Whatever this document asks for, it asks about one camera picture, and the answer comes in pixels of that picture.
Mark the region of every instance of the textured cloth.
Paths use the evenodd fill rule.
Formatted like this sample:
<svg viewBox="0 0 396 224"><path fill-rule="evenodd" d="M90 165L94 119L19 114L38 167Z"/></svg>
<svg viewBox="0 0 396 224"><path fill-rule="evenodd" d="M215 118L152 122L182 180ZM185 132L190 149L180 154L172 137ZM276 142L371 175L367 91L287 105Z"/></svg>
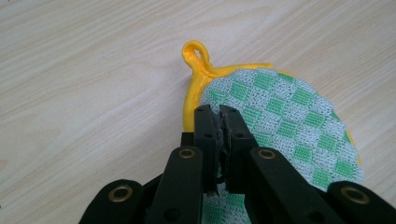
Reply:
<svg viewBox="0 0 396 224"><path fill-rule="evenodd" d="M326 190L335 181L362 181L357 151L332 104L306 82L276 70L239 69L209 83L200 105L238 109L261 147L280 151L311 185ZM204 197L204 223L249 223L244 196L220 186Z"/></svg>

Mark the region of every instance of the metal rivet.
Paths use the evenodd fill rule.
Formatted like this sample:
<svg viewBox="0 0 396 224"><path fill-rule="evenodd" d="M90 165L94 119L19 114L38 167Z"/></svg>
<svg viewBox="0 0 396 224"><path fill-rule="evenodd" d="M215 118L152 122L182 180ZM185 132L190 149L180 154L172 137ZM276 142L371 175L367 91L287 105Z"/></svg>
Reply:
<svg viewBox="0 0 396 224"><path fill-rule="evenodd" d="M122 196L117 196L116 193L119 190L126 190L126 193ZM113 203L122 203L128 200L134 191L132 190L131 186L129 185L119 185L115 187L108 193L108 199Z"/></svg>
<svg viewBox="0 0 396 224"><path fill-rule="evenodd" d="M262 149L259 151L259 156L264 159L271 160L276 157L276 154L270 149Z"/></svg>
<svg viewBox="0 0 396 224"><path fill-rule="evenodd" d="M195 156L195 151L189 148L186 149L181 149L178 152L178 156L183 158L183 159L189 159Z"/></svg>
<svg viewBox="0 0 396 224"><path fill-rule="evenodd" d="M367 204L370 202L370 198L367 194L350 186L342 187L341 193L354 203Z"/></svg>

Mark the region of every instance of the yellow loop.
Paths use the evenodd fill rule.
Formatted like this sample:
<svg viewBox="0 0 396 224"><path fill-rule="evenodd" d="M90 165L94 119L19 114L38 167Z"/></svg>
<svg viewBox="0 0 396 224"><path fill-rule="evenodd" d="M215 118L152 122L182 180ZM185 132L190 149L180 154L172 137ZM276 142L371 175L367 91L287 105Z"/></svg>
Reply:
<svg viewBox="0 0 396 224"><path fill-rule="evenodd" d="M256 69L258 67L272 68L269 63L248 63L226 67L213 68L209 61L209 54L205 46L199 41L187 42L181 51L184 62L192 69L192 79L183 108L184 131L191 133L194 131L194 109L199 105L202 91L213 78L225 77L236 69Z"/></svg>

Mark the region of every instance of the wooden table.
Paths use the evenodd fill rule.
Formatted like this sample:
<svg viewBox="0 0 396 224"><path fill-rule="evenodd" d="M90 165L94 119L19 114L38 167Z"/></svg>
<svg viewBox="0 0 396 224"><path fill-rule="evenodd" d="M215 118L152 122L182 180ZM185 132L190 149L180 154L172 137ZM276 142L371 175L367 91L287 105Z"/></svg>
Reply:
<svg viewBox="0 0 396 224"><path fill-rule="evenodd" d="M396 205L396 2L0 2L0 223L78 223L104 185L160 174L191 79L272 63L333 102L364 186Z"/></svg>

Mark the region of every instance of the yellow trim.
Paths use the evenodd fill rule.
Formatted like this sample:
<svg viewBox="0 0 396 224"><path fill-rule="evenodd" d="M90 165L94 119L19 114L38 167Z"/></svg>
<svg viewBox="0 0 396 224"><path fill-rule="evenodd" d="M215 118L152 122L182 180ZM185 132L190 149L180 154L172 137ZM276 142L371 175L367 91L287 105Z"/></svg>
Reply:
<svg viewBox="0 0 396 224"><path fill-rule="evenodd" d="M187 91L183 108L184 131L188 133L194 131L194 109L199 105L201 93L213 78L225 77L240 68L272 68L272 65L269 63L248 63L214 68L209 61L209 54L206 47L196 40L187 42L181 54L184 62L192 69L191 84Z"/></svg>

